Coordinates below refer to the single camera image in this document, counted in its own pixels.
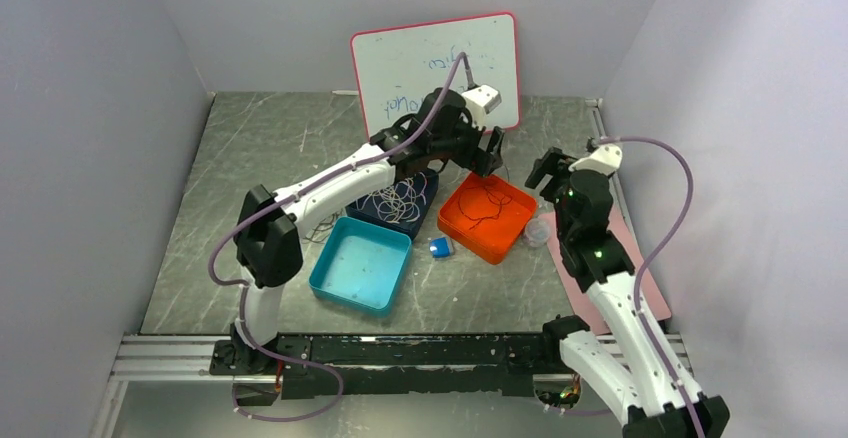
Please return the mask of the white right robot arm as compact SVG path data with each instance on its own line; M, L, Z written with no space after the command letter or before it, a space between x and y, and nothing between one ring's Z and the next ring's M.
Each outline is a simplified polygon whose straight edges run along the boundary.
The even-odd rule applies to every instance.
M567 368L607 405L625 437L719 437L730 419L724 399L707 395L674 353L637 270L610 228L610 179L622 161L614 144L582 158L551 147L525 181L541 187L555 213L561 261L600 312L624 356L618 361L576 315L543 326L539 356L550 371Z

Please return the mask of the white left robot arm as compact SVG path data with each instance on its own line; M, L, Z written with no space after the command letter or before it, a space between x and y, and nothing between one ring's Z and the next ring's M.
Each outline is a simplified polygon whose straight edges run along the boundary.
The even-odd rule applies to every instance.
M489 85L464 92L437 88L418 112L378 131L338 164L275 192L252 190L233 238L246 280L235 322L241 340L237 361L254 374L275 364L283 288L303 266L302 236L321 220L434 161L452 162L481 177L501 167L503 130L495 128L488 144L480 144L485 120L500 103L500 93Z

